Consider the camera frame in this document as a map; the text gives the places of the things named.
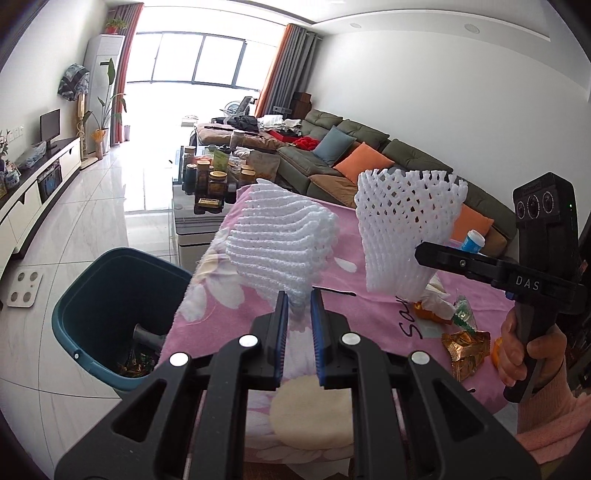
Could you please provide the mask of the person right hand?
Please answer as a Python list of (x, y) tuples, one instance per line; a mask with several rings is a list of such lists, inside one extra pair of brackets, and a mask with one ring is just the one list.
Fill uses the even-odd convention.
[[(561, 370), (567, 347), (567, 336), (557, 325), (553, 325), (545, 335), (524, 344), (518, 336), (523, 324), (521, 310), (520, 306), (512, 308), (502, 324), (498, 374), (507, 388), (514, 388), (519, 383), (531, 383), (531, 394), (534, 394), (548, 385)], [(526, 361), (530, 359), (541, 365), (534, 378), (535, 382), (528, 378)]]

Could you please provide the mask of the pink sleeve forearm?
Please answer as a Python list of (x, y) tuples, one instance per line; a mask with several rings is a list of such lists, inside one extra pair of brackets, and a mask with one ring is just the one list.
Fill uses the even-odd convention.
[(542, 470), (552, 471), (569, 455), (590, 422), (590, 395), (575, 396), (564, 362), (543, 388), (518, 407), (516, 438)]

